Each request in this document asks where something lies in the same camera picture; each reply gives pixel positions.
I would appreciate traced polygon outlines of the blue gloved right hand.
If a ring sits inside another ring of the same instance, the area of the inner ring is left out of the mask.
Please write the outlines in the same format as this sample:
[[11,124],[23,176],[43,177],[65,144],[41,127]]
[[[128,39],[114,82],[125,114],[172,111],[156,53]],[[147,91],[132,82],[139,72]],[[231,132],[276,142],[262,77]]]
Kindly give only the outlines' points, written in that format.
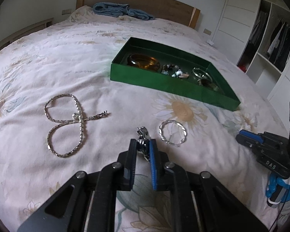
[[272,208],[290,201],[290,178],[283,179],[272,172],[268,178],[266,197],[267,204]]

